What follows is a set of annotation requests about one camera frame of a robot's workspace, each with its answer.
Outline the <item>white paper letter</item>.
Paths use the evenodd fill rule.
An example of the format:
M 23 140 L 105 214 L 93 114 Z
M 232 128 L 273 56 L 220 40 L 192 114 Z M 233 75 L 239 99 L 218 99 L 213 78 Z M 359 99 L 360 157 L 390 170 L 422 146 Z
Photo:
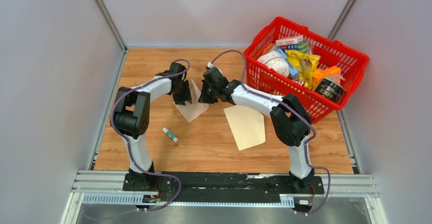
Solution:
M 199 97 L 201 95 L 201 90 L 196 85 L 195 81 L 191 79 L 189 81 L 192 103 L 186 102 L 185 105 L 175 105 L 178 111 L 183 115 L 188 123 L 196 119 L 198 116 L 206 112 L 209 108 L 207 103 L 200 103 Z

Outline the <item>cream paper envelope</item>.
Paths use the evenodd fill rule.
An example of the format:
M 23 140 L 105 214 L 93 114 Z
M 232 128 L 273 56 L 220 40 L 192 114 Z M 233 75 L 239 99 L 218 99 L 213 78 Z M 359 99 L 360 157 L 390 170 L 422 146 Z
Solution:
M 241 105 L 225 108 L 224 113 L 240 151 L 266 141 L 263 114 Z

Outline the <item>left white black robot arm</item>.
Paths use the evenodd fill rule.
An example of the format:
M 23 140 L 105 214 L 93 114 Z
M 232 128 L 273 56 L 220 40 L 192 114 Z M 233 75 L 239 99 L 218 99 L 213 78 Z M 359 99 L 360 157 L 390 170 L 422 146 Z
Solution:
M 151 190 L 158 176 L 154 172 L 145 139 L 150 122 L 151 102 L 163 95 L 171 95 L 176 105 L 192 103 L 190 85 L 186 79 L 190 66 L 178 59 L 168 70 L 156 74 L 150 81 L 133 88 L 117 91 L 110 115 L 110 125 L 125 142 L 129 156 L 126 185 Z

